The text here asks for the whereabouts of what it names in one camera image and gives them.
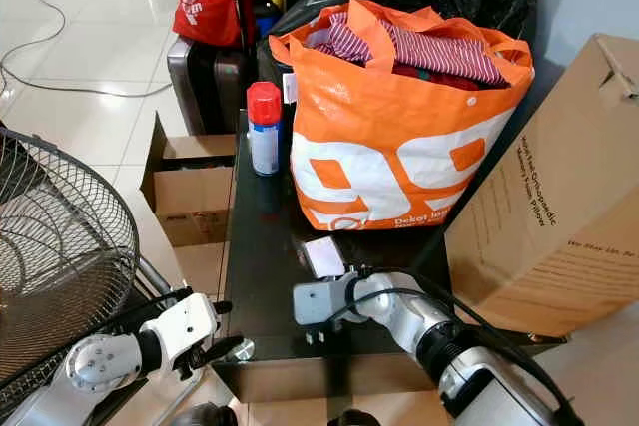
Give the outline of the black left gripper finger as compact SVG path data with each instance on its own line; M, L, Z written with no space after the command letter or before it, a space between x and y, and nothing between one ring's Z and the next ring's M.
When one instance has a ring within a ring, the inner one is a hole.
M219 301L200 292L191 292L174 303L172 310L179 315L225 315L233 310L229 301Z
M204 367L211 362L227 357L237 347L244 343L243 336L221 336L211 343L210 347L198 356L198 367Z

